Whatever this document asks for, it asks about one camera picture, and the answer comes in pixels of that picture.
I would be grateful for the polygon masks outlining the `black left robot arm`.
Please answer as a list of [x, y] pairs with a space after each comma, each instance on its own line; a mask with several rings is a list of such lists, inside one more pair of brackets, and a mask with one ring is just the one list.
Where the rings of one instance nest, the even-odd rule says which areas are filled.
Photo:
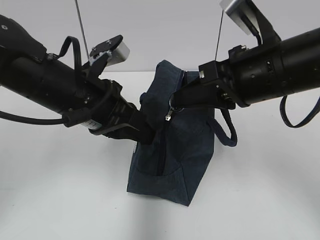
[[19, 23], [0, 18], [0, 84], [57, 114], [37, 119], [2, 112], [2, 119], [30, 125], [82, 125], [96, 136], [150, 144], [155, 132], [146, 116], [126, 101], [122, 86], [100, 76], [124, 62], [129, 48], [122, 35], [95, 46], [82, 63], [79, 40], [66, 37], [59, 54], [49, 53]]

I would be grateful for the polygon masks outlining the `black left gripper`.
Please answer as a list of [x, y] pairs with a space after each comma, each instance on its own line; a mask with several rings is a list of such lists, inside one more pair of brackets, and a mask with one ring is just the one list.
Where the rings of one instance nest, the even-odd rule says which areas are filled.
[[77, 79], [74, 96], [78, 102], [63, 111], [64, 126], [83, 125], [96, 136], [150, 145], [156, 132], [148, 125], [140, 129], [140, 112], [121, 96], [122, 88], [109, 79]]

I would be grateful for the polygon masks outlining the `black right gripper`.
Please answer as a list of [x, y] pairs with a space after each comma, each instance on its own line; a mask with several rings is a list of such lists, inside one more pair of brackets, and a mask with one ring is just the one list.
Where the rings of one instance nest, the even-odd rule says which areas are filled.
[[198, 66], [199, 79], [183, 86], [172, 95], [174, 108], [210, 107], [221, 110], [235, 110], [236, 106], [247, 108], [236, 88], [236, 77], [231, 61], [247, 51], [245, 45], [238, 45], [228, 51], [228, 59], [212, 60]]

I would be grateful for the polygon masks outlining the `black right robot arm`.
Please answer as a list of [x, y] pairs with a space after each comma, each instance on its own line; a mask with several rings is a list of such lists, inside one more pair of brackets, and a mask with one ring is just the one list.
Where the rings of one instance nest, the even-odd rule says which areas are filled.
[[319, 86], [317, 28], [252, 49], [239, 45], [229, 51], [228, 59], [200, 65], [198, 77], [173, 94], [171, 105], [233, 110]]

